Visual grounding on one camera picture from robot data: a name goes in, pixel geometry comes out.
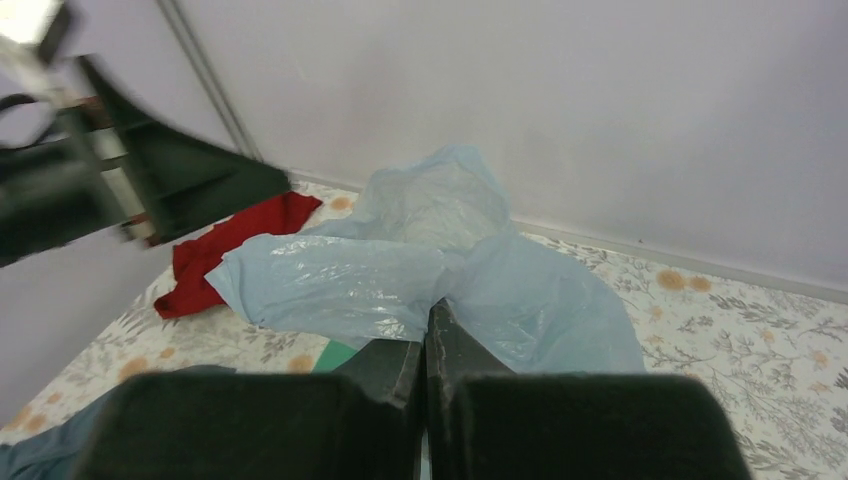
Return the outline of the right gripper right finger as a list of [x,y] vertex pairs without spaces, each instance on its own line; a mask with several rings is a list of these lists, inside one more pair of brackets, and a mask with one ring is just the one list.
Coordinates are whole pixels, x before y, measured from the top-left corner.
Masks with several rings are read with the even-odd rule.
[[434,479],[747,479],[730,422],[700,382],[665,374],[525,375],[445,301],[425,337]]

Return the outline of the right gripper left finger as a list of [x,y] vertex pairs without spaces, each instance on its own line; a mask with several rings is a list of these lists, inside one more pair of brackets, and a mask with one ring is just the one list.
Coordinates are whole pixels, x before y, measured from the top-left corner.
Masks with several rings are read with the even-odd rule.
[[414,479],[417,342],[375,340],[329,373],[179,371],[116,388],[76,479]]

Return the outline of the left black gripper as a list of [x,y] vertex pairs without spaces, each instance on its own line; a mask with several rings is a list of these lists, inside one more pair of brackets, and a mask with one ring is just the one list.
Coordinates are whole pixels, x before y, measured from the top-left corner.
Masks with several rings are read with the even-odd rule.
[[167,243],[291,190],[285,171],[151,116],[95,56],[76,66],[95,96],[58,108],[33,140],[1,145],[2,266],[107,227]]

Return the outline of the green plastic trash bin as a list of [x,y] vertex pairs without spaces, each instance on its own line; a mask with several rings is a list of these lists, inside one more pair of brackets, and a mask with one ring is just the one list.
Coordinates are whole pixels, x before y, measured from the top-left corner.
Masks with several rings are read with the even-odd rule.
[[349,361],[358,352],[358,349],[352,348],[345,343],[330,340],[317,357],[312,368],[312,373],[331,372]]

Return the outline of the light blue plastic trash bag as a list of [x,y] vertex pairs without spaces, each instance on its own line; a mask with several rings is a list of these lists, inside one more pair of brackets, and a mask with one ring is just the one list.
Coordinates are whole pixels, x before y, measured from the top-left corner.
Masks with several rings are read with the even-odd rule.
[[471,146],[377,171],[348,216],[251,237],[206,278],[244,320],[277,331],[420,341],[445,301],[515,372],[644,371],[623,301],[578,260],[518,232]]

